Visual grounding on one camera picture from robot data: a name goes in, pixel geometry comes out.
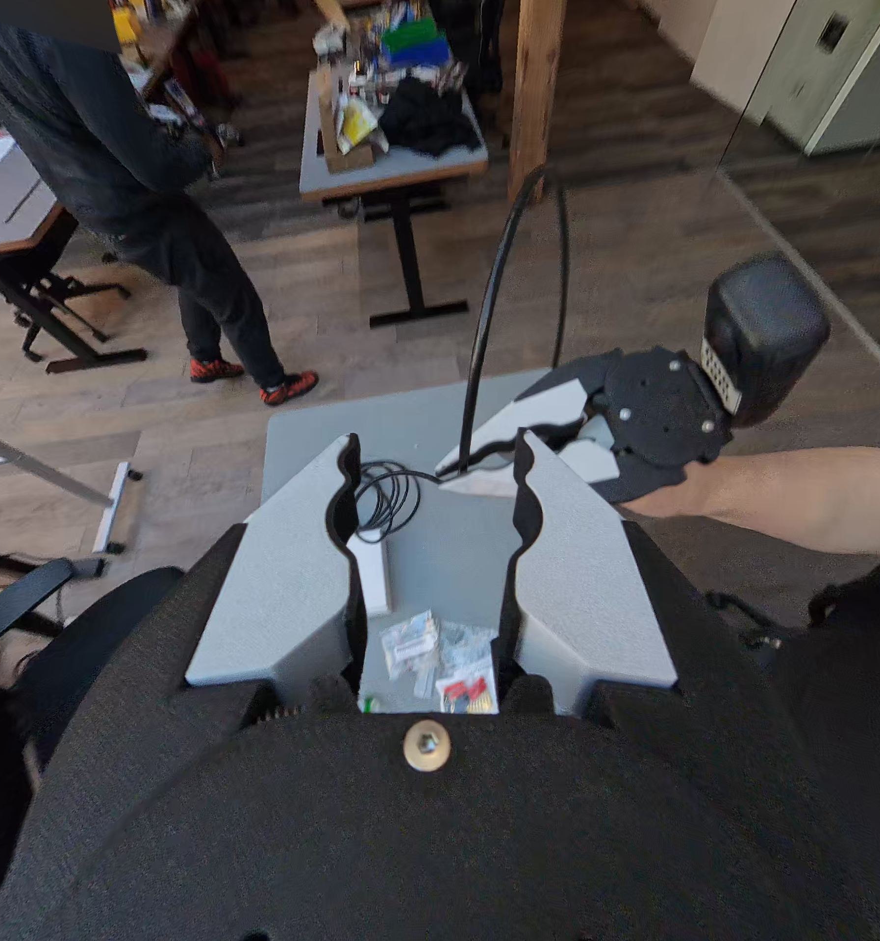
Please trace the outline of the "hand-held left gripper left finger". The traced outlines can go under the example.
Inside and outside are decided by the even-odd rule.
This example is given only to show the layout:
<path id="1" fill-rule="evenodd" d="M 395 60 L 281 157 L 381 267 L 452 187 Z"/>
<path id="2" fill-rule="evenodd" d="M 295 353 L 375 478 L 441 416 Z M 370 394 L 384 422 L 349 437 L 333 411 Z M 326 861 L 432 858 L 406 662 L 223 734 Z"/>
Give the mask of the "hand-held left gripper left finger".
<path id="1" fill-rule="evenodd" d="M 195 687 L 261 680 L 286 707 L 317 677 L 360 691 L 366 612 L 357 560 L 361 446 L 336 438 L 245 522 L 185 678 Z"/>

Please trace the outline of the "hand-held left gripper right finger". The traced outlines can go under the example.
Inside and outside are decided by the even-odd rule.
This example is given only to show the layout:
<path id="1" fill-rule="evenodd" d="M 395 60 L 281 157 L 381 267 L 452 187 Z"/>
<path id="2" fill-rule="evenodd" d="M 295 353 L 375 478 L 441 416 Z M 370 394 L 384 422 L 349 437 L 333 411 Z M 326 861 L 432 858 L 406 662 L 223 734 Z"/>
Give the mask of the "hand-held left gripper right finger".
<path id="1" fill-rule="evenodd" d="M 597 683 L 671 690 L 678 674 L 622 517 L 533 431 L 516 440 L 513 526 L 500 639 L 545 679 L 558 715 L 582 715 Z"/>

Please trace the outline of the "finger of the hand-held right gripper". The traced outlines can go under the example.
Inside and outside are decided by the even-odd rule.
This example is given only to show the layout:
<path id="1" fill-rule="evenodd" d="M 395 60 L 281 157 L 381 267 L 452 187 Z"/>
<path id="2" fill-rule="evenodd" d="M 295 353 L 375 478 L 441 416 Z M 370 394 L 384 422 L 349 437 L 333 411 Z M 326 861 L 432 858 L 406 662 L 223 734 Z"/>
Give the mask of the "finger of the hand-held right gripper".
<path id="1" fill-rule="evenodd" d="M 459 467 L 458 449 L 454 448 L 436 465 L 436 476 L 499 471 L 510 466 L 522 430 L 532 431 L 560 457 L 575 458 L 574 441 L 585 423 L 586 407 L 587 392 L 578 379 L 516 398 L 472 431 L 465 470 Z"/>
<path id="2" fill-rule="evenodd" d="M 596 416 L 583 426 L 574 441 L 563 445 L 556 453 L 585 483 L 595 486 L 620 477 L 618 462 L 612 452 L 613 444 L 614 438 L 606 419 Z M 517 495 L 512 463 L 492 470 L 470 470 L 444 482 L 439 488 L 464 496 L 508 499 Z"/>

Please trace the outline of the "person's right forearm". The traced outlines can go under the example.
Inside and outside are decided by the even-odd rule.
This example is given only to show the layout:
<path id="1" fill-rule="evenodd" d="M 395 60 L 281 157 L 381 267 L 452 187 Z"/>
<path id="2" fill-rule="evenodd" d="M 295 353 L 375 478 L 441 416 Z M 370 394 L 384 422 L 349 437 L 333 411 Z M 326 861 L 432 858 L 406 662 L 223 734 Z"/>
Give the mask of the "person's right forearm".
<path id="1" fill-rule="evenodd" d="M 622 507 L 701 517 L 827 554 L 880 557 L 880 449 L 820 448 L 691 463 L 685 480 Z"/>

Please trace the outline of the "grey desk with black legs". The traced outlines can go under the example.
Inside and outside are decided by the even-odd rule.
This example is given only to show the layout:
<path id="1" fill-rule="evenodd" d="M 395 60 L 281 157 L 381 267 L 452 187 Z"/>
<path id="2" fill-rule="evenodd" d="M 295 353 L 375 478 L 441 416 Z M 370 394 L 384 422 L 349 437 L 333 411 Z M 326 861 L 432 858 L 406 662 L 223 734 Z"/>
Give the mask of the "grey desk with black legs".
<path id="1" fill-rule="evenodd" d="M 22 352 L 28 361 L 44 363 L 58 374 L 140 363 L 143 348 L 94 348 L 64 320 L 79 323 L 94 340 L 110 336 L 70 305 L 72 300 L 115 292 L 128 300 L 130 291 L 112 283 L 85 283 L 61 276 L 56 266 L 75 235 L 78 223 L 56 199 L 20 147 L 0 132 L 0 297 L 11 307 L 15 323 L 25 329 Z"/>
<path id="2" fill-rule="evenodd" d="M 477 149 L 458 147 L 432 158 L 410 149 L 390 149 L 366 167 L 331 170 L 324 153 L 327 132 L 319 110 L 321 67 L 309 74 L 303 124 L 299 193 L 307 202 L 341 207 L 359 203 L 364 221 L 389 219 L 395 234 L 407 308 L 370 316 L 371 329 L 445 319 L 469 312 L 465 299 L 428 304 L 424 298 L 411 218 L 448 208 L 444 186 L 484 173 L 489 153 L 484 138 Z"/>

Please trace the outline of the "white cardboard box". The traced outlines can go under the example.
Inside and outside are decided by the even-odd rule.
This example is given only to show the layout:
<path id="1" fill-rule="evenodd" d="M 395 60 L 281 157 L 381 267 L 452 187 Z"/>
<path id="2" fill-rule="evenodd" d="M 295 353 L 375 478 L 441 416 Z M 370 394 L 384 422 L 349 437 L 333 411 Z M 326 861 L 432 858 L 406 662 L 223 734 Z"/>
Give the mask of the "white cardboard box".
<path id="1" fill-rule="evenodd" d="M 365 611 L 368 618 L 391 614 L 392 593 L 387 544 L 368 534 L 352 535 L 348 548 L 355 557 L 361 579 Z"/>

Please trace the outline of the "clear bag of white parts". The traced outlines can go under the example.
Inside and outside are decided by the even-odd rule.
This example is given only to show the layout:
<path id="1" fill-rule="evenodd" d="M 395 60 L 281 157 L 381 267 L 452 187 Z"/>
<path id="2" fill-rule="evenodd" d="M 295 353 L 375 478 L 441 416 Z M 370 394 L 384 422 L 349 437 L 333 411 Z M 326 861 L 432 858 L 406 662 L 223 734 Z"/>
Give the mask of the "clear bag of white parts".
<path id="1" fill-rule="evenodd" d="M 385 628 L 380 641 L 388 679 L 398 682 L 413 676 L 412 695 L 429 699 L 441 664 L 440 640 L 441 624 L 431 610 Z"/>

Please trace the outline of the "black mesh office chair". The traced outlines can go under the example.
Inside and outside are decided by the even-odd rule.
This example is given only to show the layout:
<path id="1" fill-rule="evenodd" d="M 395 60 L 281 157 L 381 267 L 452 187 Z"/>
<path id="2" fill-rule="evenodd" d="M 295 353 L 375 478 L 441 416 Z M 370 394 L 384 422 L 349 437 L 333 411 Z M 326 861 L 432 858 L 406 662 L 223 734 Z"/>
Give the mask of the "black mesh office chair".
<path id="1" fill-rule="evenodd" d="M 58 558 L 24 574 L 0 592 L 0 638 L 11 629 L 49 643 L 14 680 L 11 710 L 25 743 L 45 768 L 81 701 L 128 636 L 159 605 L 185 572 L 146 571 L 97 599 L 67 624 L 42 617 L 43 602 L 81 575 L 97 574 L 101 559 Z"/>

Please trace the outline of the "person's dark trousers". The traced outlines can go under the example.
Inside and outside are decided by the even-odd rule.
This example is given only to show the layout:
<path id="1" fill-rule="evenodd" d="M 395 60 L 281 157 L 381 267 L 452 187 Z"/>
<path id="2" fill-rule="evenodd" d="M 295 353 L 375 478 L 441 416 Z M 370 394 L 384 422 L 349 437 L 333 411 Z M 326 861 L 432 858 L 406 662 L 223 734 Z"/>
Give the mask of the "person's dark trousers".
<path id="1" fill-rule="evenodd" d="M 747 619 L 741 642 L 756 652 L 810 753 L 880 919 L 880 564 L 816 594 L 801 629 L 733 594 L 705 598 Z"/>

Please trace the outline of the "wooden beam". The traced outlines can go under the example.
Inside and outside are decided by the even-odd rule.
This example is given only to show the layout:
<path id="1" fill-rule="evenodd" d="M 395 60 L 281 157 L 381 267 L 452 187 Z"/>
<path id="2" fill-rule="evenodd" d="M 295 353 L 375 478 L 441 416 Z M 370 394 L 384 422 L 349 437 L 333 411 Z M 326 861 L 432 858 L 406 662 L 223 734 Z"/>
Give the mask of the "wooden beam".
<path id="1" fill-rule="evenodd" d="M 507 175 L 510 200 L 519 194 L 527 175 L 548 160 L 566 6 L 565 1 L 519 4 Z"/>

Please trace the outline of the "black cloth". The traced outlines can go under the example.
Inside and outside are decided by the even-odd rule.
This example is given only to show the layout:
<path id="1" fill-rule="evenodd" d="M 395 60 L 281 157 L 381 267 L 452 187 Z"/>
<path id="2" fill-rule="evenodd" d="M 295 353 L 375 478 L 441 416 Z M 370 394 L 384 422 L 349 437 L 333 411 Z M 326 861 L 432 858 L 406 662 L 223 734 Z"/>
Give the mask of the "black cloth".
<path id="1" fill-rule="evenodd" d="M 391 148 L 409 149 L 440 158 L 452 149 L 474 151 L 481 141 L 463 110 L 462 95 L 437 90 L 412 76 L 404 77 L 390 95 L 378 126 Z"/>

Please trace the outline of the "open brown cardboard box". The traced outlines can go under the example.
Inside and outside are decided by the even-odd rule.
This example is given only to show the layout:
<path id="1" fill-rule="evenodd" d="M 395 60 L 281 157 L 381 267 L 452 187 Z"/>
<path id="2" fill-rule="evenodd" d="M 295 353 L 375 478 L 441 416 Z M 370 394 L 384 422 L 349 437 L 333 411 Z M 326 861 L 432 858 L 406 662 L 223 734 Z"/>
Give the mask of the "open brown cardboard box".
<path id="1" fill-rule="evenodd" d="M 324 64 L 316 68 L 313 82 L 329 172 L 366 170 L 389 154 L 390 144 L 375 110 L 363 96 L 351 92 L 347 79 Z"/>

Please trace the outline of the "white door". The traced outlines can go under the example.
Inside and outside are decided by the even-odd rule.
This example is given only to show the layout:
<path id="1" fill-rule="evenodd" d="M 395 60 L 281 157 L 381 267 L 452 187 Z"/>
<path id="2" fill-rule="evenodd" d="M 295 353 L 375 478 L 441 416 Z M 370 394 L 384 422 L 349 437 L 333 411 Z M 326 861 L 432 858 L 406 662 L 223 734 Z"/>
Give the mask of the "white door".
<path id="1" fill-rule="evenodd" d="M 718 2 L 694 84 L 806 158 L 880 146 L 880 1 Z"/>

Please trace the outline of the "green plastic bin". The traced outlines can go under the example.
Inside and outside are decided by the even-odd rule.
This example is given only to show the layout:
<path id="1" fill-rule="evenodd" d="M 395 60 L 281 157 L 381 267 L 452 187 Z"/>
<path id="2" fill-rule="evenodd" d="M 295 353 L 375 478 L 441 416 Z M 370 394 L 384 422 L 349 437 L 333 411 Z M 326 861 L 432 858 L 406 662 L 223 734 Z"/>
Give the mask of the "green plastic bin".
<path id="1" fill-rule="evenodd" d="M 384 31 L 381 45 L 391 53 L 398 53 L 413 46 L 431 43 L 442 37 L 433 17 L 406 20 L 394 24 Z"/>

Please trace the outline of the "white metal stand frame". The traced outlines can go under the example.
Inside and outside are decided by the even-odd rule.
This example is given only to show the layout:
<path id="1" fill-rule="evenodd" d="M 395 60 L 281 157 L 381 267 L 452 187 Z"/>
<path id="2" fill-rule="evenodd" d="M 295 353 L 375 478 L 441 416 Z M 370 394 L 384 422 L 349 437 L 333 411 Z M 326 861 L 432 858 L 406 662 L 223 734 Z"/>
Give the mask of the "white metal stand frame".
<path id="1" fill-rule="evenodd" d="M 10 467 L 32 476 L 52 487 L 58 488 L 79 500 L 102 509 L 102 515 L 93 540 L 94 555 L 121 555 L 126 545 L 112 538 L 118 512 L 124 499 L 128 483 L 140 483 L 143 473 L 132 464 L 122 461 L 117 464 L 114 477 L 107 492 L 102 492 L 80 480 L 55 469 L 33 455 L 23 452 L 0 440 L 0 467 Z"/>

